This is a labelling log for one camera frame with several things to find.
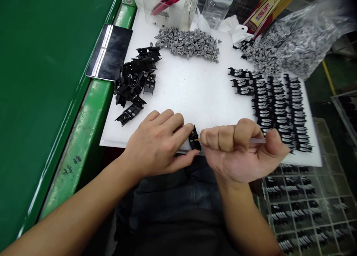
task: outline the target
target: hand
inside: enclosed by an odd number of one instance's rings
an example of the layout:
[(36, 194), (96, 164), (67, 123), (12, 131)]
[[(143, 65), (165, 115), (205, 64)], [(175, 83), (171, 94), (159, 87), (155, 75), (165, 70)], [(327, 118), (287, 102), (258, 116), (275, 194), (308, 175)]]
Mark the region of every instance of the hand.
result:
[(290, 152), (276, 129), (266, 134), (265, 144), (249, 144), (250, 138), (263, 138), (259, 126), (250, 119), (237, 125), (201, 131), (206, 159), (216, 174), (227, 182), (249, 183), (276, 169)]
[(130, 137), (121, 155), (140, 178), (172, 173), (191, 165), (199, 150), (174, 157), (193, 130), (184, 125), (183, 116), (167, 109), (162, 114), (152, 111)]

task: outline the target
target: white work surface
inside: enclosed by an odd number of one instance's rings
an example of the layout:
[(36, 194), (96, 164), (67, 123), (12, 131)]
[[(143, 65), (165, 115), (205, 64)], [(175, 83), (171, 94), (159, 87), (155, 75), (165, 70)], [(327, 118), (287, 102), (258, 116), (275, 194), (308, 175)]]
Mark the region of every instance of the white work surface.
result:
[[(138, 55), (137, 48), (148, 47), (150, 42), (155, 43), (154, 37), (159, 31), (157, 26), (145, 22), (142, 9), (137, 10), (132, 29), (133, 34), (125, 63)], [(161, 113), (170, 108), (175, 113), (181, 113), (185, 118), (185, 123), (195, 124), (198, 134), (204, 128), (236, 124), (241, 118), (256, 121), (253, 115), (252, 97), (236, 94), (237, 89), (232, 87), (233, 83), (230, 81), (234, 77), (228, 75), (229, 67), (253, 71), (253, 65), (240, 58), (241, 51), (232, 48), (232, 38), (228, 33), (212, 30), (211, 35), (222, 41), (218, 44), (220, 52), (218, 64), (196, 57), (187, 60), (172, 55), (168, 49), (160, 50), (162, 59), (156, 64), (154, 93), (153, 95), (140, 94), (147, 104), (136, 118), (123, 127), (115, 119), (132, 103), (127, 102), (125, 108), (122, 108), (120, 105), (115, 105), (115, 96), (113, 96), (100, 145), (126, 147), (130, 136), (153, 110)], [(321, 167), (320, 148), (303, 81), (301, 85), (303, 105), (307, 115), (305, 126), (308, 129), (313, 149), (312, 153), (294, 151), (294, 154), (289, 154), (283, 163)], [(180, 150), (190, 149), (189, 142), (186, 141)]]

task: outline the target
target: plastic bag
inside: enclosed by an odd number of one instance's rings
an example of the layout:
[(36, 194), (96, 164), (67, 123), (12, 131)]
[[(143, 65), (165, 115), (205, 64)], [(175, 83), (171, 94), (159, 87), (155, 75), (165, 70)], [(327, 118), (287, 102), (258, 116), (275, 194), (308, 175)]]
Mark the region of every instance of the plastic bag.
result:
[(245, 54), (267, 76), (280, 76), (285, 68), (306, 80), (332, 44), (343, 34), (355, 30), (353, 2), (317, 0), (277, 20)]

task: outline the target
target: white cloth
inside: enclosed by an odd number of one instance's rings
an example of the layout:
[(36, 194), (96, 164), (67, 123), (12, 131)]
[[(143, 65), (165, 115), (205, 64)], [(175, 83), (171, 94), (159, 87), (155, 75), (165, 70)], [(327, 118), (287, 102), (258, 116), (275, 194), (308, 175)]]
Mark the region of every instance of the white cloth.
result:
[(254, 35), (247, 33), (248, 27), (240, 25), (236, 15), (224, 19), (218, 28), (221, 32), (229, 33), (232, 36), (233, 44), (243, 40), (249, 41)]

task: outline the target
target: clear plastic container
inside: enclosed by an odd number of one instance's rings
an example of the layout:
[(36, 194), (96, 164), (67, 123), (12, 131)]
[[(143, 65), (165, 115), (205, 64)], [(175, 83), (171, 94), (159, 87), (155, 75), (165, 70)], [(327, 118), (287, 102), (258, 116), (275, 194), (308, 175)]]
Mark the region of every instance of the clear plastic container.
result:
[(206, 0), (202, 15), (212, 29), (218, 29), (233, 0)]
[[(167, 5), (161, 0), (143, 0), (145, 20), (148, 24), (174, 27), (180, 31), (189, 31), (196, 10), (197, 0), (179, 0), (175, 4)], [(153, 14), (153, 9), (163, 7), (163, 11)]]

